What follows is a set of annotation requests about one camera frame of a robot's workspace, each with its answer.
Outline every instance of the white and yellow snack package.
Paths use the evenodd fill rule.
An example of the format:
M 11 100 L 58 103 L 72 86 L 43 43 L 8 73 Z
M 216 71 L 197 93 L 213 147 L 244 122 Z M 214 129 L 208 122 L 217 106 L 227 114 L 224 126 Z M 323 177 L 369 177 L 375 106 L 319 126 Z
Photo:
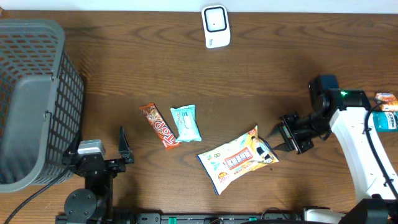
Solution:
M 258 138 L 257 126 L 211 151 L 197 155 L 217 195 L 243 174 L 279 162 L 268 143 Z

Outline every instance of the blue package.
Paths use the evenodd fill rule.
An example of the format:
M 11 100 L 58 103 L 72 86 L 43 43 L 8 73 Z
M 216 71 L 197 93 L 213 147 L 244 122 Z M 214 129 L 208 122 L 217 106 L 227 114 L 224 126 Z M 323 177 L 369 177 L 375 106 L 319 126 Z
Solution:
M 177 109 L 171 108 L 170 111 L 178 129 L 176 142 L 201 141 L 195 117 L 195 105 L 183 106 Z

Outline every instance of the red candy wrapper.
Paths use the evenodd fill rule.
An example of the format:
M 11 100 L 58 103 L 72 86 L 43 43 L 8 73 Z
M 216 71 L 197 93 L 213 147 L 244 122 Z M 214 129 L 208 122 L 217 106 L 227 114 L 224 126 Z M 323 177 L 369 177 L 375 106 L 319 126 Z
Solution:
M 139 109 L 142 110 L 144 115 L 147 117 L 150 125 L 153 127 L 160 140 L 162 140 L 166 150 L 171 150 L 181 145 L 179 142 L 175 141 L 173 132 L 163 120 L 155 106 L 155 103 L 149 103 L 146 106 L 140 106 Z

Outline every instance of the orange package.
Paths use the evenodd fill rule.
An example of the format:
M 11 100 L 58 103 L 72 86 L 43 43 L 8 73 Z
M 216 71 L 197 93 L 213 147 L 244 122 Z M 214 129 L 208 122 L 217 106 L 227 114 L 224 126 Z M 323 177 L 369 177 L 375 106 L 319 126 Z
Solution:
M 387 102 L 380 105 L 382 111 L 397 112 L 398 111 L 398 100 L 392 93 L 376 93 L 374 97 L 377 101 Z
M 175 141 L 173 132 L 163 120 L 155 106 L 155 103 L 149 103 L 146 106 L 140 106 L 139 109 L 142 110 L 144 115 L 147 117 L 150 125 L 153 127 L 160 140 L 162 140 L 166 150 L 171 150 L 181 145 L 179 142 Z

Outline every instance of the teal package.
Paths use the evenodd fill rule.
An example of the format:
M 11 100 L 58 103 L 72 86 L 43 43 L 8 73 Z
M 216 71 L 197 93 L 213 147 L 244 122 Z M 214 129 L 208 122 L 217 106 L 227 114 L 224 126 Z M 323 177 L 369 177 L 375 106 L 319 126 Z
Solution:
M 195 105 L 171 108 L 175 125 L 178 129 L 177 142 L 201 141 L 195 116 Z
M 373 112 L 373 121 L 377 132 L 398 131 L 397 112 Z

